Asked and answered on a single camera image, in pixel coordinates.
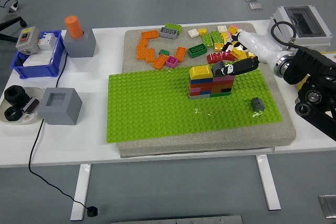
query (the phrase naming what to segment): orange cylinder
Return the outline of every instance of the orange cylinder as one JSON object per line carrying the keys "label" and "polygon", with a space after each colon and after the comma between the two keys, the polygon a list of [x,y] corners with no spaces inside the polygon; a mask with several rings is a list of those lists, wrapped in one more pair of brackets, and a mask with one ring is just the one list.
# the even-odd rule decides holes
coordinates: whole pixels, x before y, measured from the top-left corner
{"label": "orange cylinder", "polygon": [[76,16],[68,16],[64,19],[64,22],[67,25],[68,32],[72,38],[77,39],[83,36],[84,32]]}

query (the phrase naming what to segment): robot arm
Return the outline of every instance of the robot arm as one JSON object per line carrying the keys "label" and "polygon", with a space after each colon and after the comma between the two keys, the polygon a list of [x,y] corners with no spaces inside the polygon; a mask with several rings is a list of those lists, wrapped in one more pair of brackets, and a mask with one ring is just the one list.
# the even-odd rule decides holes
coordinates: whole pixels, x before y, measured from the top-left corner
{"label": "robot arm", "polygon": [[235,46],[242,45],[243,49],[248,49],[255,57],[231,65],[218,62],[213,66],[216,74],[235,76],[255,70],[261,62],[267,63],[274,75],[284,78],[289,84],[296,84],[309,75],[298,92],[300,102],[296,104],[295,112],[336,141],[335,62],[315,50],[283,42],[283,45],[298,49],[294,55],[291,51],[282,50],[274,41],[246,31],[232,35],[222,51],[233,41],[237,41]]}

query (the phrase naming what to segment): blue plastic bin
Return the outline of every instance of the blue plastic bin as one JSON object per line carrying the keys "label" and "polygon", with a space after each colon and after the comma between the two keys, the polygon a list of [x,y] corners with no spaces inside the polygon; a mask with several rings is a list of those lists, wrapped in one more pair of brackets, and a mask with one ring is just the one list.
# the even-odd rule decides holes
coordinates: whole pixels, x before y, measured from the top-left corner
{"label": "blue plastic bin", "polygon": [[61,32],[61,30],[40,32],[40,38],[42,38],[44,33],[54,33],[57,38],[49,65],[24,67],[23,62],[27,56],[17,51],[12,63],[10,64],[10,68],[15,69],[16,72],[18,72],[20,79],[46,76],[57,77],[59,74],[59,65],[65,49]]}

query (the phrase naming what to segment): black cable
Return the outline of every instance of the black cable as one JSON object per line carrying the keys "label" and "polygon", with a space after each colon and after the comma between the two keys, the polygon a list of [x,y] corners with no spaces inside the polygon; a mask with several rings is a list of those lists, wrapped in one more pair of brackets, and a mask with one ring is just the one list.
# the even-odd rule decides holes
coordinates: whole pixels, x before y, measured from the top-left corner
{"label": "black cable", "polygon": [[[63,72],[64,72],[65,65],[66,65],[66,63],[67,63],[67,58],[68,58],[68,54],[66,54],[66,56],[65,56],[64,66],[63,66],[63,69],[62,69],[61,74],[59,75],[59,77],[58,77],[58,79],[57,79],[55,88],[57,88],[59,79],[60,79],[60,77],[62,76],[62,74],[63,74]],[[49,186],[52,186],[52,187],[56,188],[57,190],[59,190],[63,195],[68,196],[70,199],[72,199],[73,202],[79,203],[79,204],[81,204],[83,207],[85,207],[86,209],[88,209],[83,203],[81,203],[81,202],[79,202],[79,201],[76,201],[76,200],[75,200],[74,198],[72,198],[70,195],[64,193],[64,192],[63,192],[61,189],[59,189],[57,186],[55,186],[55,185],[49,183],[49,182],[46,181],[42,176],[40,176],[40,175],[38,175],[37,173],[34,173],[34,172],[32,171],[32,169],[31,169],[31,167],[30,167],[31,162],[32,162],[32,159],[31,159],[31,158],[32,158],[32,156],[33,156],[33,151],[34,151],[35,145],[36,145],[36,143],[37,143],[38,137],[40,136],[40,132],[41,132],[43,123],[44,123],[44,119],[42,119],[40,128],[39,128],[39,130],[38,130],[38,132],[37,132],[37,136],[36,136],[35,142],[34,142],[34,144],[33,144],[33,148],[31,149],[31,152],[30,152],[29,163],[28,163],[28,169],[29,169],[29,171],[30,171],[32,174],[34,174],[34,175],[36,175],[37,177],[39,177],[40,179],[42,179],[42,180],[43,180],[45,183],[47,183]]]}
{"label": "black cable", "polygon": [[0,5],[0,7],[5,8],[5,5],[6,5],[9,1],[11,1],[11,0],[7,0],[7,1],[4,3],[4,5],[3,5],[3,6]]}
{"label": "black cable", "polygon": [[295,26],[294,26],[293,24],[291,24],[291,23],[289,23],[289,22],[287,22],[287,21],[279,21],[279,22],[276,22],[276,23],[272,26],[272,28],[271,28],[271,35],[272,35],[272,37],[276,40],[276,42],[279,43],[279,44],[282,44],[282,45],[284,45],[284,46],[293,47],[293,48],[297,48],[297,49],[302,49],[303,47],[301,47],[301,46],[295,45],[295,44],[293,44],[293,43],[289,43],[289,42],[283,42],[283,41],[281,41],[281,40],[274,34],[274,29],[275,29],[276,27],[278,27],[279,25],[281,25],[281,24],[288,25],[288,26],[293,30],[293,38],[294,38],[294,39],[296,38],[296,35],[297,35]]}

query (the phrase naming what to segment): table leg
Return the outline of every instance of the table leg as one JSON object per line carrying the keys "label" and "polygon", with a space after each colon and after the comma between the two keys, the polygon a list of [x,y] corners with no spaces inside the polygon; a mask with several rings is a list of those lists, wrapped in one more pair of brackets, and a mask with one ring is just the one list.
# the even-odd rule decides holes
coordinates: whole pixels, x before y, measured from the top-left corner
{"label": "table leg", "polygon": [[[86,200],[86,193],[88,191],[90,172],[91,172],[91,164],[80,165],[74,199],[76,201],[83,203],[84,205]],[[74,202],[72,206],[70,220],[71,221],[83,220],[84,210],[85,208],[81,204]]]}
{"label": "table leg", "polygon": [[264,188],[268,210],[281,210],[277,190],[274,185],[267,155],[256,155],[262,186]]}

